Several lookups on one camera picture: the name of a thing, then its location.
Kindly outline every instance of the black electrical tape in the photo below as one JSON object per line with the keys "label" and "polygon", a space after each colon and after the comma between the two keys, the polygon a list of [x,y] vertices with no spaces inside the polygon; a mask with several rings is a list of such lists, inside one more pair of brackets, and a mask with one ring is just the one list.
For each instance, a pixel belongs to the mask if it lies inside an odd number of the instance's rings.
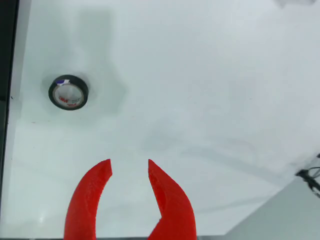
{"label": "black electrical tape", "polygon": [[[61,96],[59,88],[65,86],[73,87],[81,96],[73,99],[68,99],[67,96]],[[86,83],[79,77],[73,75],[57,77],[49,88],[49,98],[51,102],[63,110],[77,110],[82,108],[87,103],[88,95],[89,89]]]}

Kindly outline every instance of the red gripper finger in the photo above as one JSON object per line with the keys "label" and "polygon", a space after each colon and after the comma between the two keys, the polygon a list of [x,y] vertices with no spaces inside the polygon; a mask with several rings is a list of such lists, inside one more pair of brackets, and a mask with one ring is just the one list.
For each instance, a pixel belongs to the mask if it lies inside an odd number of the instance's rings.
{"label": "red gripper finger", "polygon": [[111,175],[111,161],[108,159],[95,165],[83,176],[66,214],[64,240],[96,240],[98,203]]}
{"label": "red gripper finger", "polygon": [[148,173],[161,213],[148,240],[196,240],[195,215],[185,192],[151,159]]}

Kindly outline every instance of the wire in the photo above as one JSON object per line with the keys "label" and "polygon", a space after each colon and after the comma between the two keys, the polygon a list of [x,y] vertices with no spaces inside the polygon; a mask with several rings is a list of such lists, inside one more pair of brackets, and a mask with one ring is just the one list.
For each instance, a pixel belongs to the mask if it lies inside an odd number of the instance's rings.
{"label": "wire", "polygon": [[311,176],[313,179],[316,179],[316,178],[320,177],[320,166],[310,167],[310,168],[308,169],[308,171],[310,171],[311,169],[318,169],[318,170]]}

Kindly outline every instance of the white surface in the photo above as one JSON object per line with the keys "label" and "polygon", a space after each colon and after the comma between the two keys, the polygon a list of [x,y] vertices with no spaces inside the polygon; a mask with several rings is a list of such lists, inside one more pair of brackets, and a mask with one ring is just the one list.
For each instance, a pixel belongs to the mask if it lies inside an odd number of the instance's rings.
{"label": "white surface", "polygon": [[[61,238],[85,172],[111,158],[97,237],[148,236],[153,159],[223,235],[320,151],[320,5],[270,0],[21,1],[0,237]],[[53,79],[90,85],[77,111]]]}

